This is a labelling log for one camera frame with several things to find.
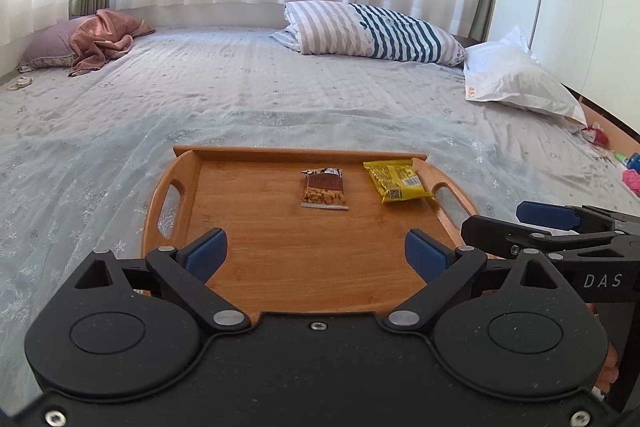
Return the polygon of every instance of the yellow snack package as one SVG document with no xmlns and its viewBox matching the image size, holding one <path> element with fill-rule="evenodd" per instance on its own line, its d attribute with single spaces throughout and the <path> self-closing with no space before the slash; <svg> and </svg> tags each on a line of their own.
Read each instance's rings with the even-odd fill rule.
<svg viewBox="0 0 640 427">
<path fill-rule="evenodd" d="M 363 165 L 369 171 L 383 203 L 433 196 L 422 186 L 411 160 L 381 160 L 364 162 Z"/>
</svg>

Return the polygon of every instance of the tray handle hole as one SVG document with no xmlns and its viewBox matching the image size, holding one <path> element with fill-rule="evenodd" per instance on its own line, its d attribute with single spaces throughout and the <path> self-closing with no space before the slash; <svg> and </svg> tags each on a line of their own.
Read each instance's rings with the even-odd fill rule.
<svg viewBox="0 0 640 427">
<path fill-rule="evenodd" d="M 174 229 L 175 214 L 178 211 L 179 205 L 180 192 L 178 192 L 178 189 L 175 188 L 173 184 L 169 185 L 164 203 L 162 204 L 162 211 L 158 218 L 158 230 L 165 239 L 171 237 L 171 232 Z"/>
<path fill-rule="evenodd" d="M 469 217 L 468 212 L 460 204 L 451 192 L 449 187 L 440 187 L 434 194 L 436 200 L 453 221 L 453 224 L 460 229 L 462 222 Z"/>
</svg>

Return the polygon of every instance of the snack package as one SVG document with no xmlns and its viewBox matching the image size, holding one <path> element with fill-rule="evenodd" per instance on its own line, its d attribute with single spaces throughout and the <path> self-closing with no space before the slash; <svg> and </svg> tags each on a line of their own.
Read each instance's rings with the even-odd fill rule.
<svg viewBox="0 0 640 427">
<path fill-rule="evenodd" d="M 349 210 L 342 186 L 342 171 L 338 168 L 302 171 L 306 174 L 305 195 L 301 206 Z"/>
<path fill-rule="evenodd" d="M 381 160 L 364 162 L 363 165 L 369 171 L 383 203 L 433 197 L 422 186 L 411 160 Z"/>
</svg>

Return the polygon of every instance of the purple pillow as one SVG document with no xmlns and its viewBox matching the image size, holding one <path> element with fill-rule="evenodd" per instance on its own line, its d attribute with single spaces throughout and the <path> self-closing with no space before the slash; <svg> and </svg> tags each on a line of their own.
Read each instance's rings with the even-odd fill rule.
<svg viewBox="0 0 640 427">
<path fill-rule="evenodd" d="M 79 25 L 91 17 L 95 15 L 60 21 L 36 32 L 15 69 L 20 73 L 26 73 L 38 68 L 71 67 L 75 57 L 69 47 L 69 37 Z"/>
</svg>

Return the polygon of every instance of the tray handle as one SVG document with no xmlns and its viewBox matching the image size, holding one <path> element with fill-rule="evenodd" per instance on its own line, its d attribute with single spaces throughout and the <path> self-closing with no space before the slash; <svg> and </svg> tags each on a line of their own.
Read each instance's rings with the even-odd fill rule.
<svg viewBox="0 0 640 427">
<path fill-rule="evenodd" d="M 466 197 L 466 194 L 458 187 L 458 184 L 438 168 L 418 158 L 413 158 L 413 167 L 418 173 L 418 177 L 424 188 L 434 195 L 433 198 L 428 198 L 428 201 L 436 217 L 440 220 L 456 247 L 462 247 L 465 242 L 462 241 L 460 230 L 436 200 L 436 191 L 443 187 L 448 188 L 469 216 L 478 214 L 476 206 Z"/>
<path fill-rule="evenodd" d="M 171 245 L 175 248 L 182 248 L 186 245 L 201 164 L 202 161 L 196 153 L 187 151 L 178 156 L 160 178 L 154 195 L 151 197 L 148 211 L 146 211 L 142 235 L 142 257 L 146 255 L 146 252 L 162 245 Z M 171 236 L 166 238 L 158 229 L 158 220 L 171 185 L 178 190 L 180 201 L 171 228 Z"/>
</svg>

